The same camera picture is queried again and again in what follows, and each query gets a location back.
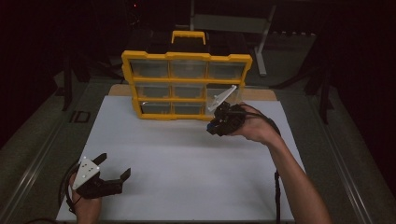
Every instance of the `wire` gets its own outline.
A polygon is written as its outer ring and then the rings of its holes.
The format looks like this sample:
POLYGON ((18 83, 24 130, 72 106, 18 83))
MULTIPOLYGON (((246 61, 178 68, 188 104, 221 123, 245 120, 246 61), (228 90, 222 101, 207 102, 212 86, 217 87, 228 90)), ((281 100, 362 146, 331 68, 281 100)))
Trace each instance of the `wire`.
POLYGON ((77 199, 77 201, 75 202, 75 203, 73 203, 73 205, 76 205, 78 202, 79 202, 79 200, 81 200, 81 196, 79 196, 79 198, 77 199))
MULTIPOLYGON (((71 175, 72 174, 69 174, 68 176, 67 176, 67 180, 69 180, 70 179, 70 177, 71 177, 71 175)), ((65 194, 65 196, 66 196, 66 202, 67 202, 67 204, 69 205, 69 211, 71 212, 71 213, 76 213, 76 210, 75 210, 75 204, 76 203, 73 203, 73 200, 72 200, 72 198, 70 197, 70 194, 69 194, 69 183, 68 183, 68 181, 64 181, 64 194, 65 194)))
MULTIPOLYGON (((273 120, 271 120, 268 117, 266 117, 260 110, 254 108, 251 105, 244 105, 244 106, 248 106, 248 107, 256 110, 257 112, 259 112, 259 114, 246 112, 246 111, 228 111, 227 114, 242 114, 242 115, 250 115, 250 116, 259 117, 259 118, 264 119, 265 121, 267 121, 274 128, 274 130, 279 134, 279 136, 281 135, 279 128, 277 128, 277 126, 276 126, 276 124, 274 123, 273 120)), ((276 224, 280 224, 280 186, 279 186, 279 178, 280 178, 279 172, 276 170, 275 171, 276 224)))
POLYGON ((58 205, 59 205, 59 207, 61 207, 62 202, 63 202, 62 192, 64 191, 64 182, 68 183, 70 177, 69 178, 67 178, 67 177, 70 175, 72 170, 76 169, 77 164, 78 164, 78 159, 76 161, 74 161, 73 164, 69 166, 66 173, 64 173, 64 177, 62 178, 62 182, 61 182, 61 184, 59 186, 59 190, 58 190, 58 205))

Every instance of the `white table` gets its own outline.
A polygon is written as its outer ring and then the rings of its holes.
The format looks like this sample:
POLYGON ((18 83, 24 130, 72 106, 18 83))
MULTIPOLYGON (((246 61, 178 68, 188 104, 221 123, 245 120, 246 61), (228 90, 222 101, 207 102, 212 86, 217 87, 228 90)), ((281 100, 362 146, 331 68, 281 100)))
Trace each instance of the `white table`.
MULTIPOLYGON (((273 119, 303 167, 278 101, 247 102, 273 119)), ((211 135, 199 120, 138 119, 130 96, 107 96, 81 157, 107 153, 101 178, 128 168, 123 193, 103 199, 102 220, 268 221, 276 219, 276 170, 268 149, 241 136, 211 135)), ((281 183, 281 219, 293 220, 281 183)), ((76 220, 63 202, 60 221, 76 220)))

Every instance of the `clear plastic drawer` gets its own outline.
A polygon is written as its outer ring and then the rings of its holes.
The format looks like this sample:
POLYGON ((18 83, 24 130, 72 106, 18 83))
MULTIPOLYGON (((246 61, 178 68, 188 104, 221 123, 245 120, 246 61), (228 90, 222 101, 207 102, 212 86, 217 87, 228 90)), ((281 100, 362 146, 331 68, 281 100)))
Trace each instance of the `clear plastic drawer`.
POLYGON ((132 59, 132 71, 136 77, 168 77, 168 61, 132 59))
POLYGON ((174 83, 172 93, 176 98, 201 98, 204 95, 204 85, 174 83))
POLYGON ((141 102, 142 114, 170 114, 171 104, 163 102, 141 102))
POLYGON ((206 73, 206 62, 195 60, 171 61, 172 77, 203 78, 206 73))
POLYGON ((199 115, 202 112, 202 103, 173 103, 175 114, 199 115))
POLYGON ((138 97, 168 98, 170 96, 169 83, 136 82, 134 85, 138 97))
POLYGON ((239 79, 244 71, 244 63, 210 62, 208 66, 209 78, 239 79))

